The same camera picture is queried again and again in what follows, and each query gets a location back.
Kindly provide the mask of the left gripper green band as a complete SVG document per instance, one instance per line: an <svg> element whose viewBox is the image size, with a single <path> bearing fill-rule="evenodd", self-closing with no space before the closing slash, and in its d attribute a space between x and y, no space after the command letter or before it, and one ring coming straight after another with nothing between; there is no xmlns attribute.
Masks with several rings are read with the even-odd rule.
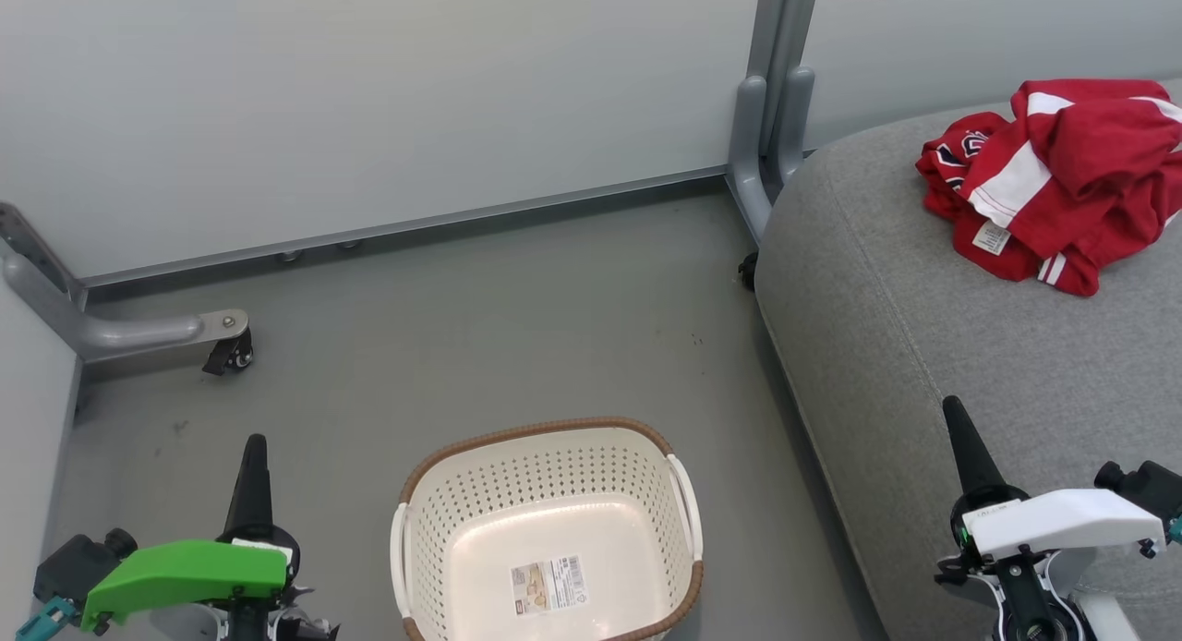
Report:
<svg viewBox="0 0 1182 641"><path fill-rule="evenodd" d="M296 606L307 594L296 585L300 558L273 520L266 438L252 434L220 538L139 548L122 527L103 540L73 536L35 571L34 637L67 627L100 636L139 611L193 607L210 617L190 624L199 640L336 640L337 624Z"/></svg>

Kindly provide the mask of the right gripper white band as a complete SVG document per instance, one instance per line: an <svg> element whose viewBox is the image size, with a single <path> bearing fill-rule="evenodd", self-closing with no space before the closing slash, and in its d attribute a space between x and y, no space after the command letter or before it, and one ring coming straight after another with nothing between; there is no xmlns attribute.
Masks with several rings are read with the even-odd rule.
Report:
<svg viewBox="0 0 1182 641"><path fill-rule="evenodd" d="M1147 461L1132 472L1102 465L1091 488L1026 498L1005 481L957 396L942 412L962 493L952 509L957 553L935 582L994 611L989 640L1136 640L1112 594L1087 593L1082 575L1098 549L1136 545L1152 558L1178 543L1178 474Z"/></svg>

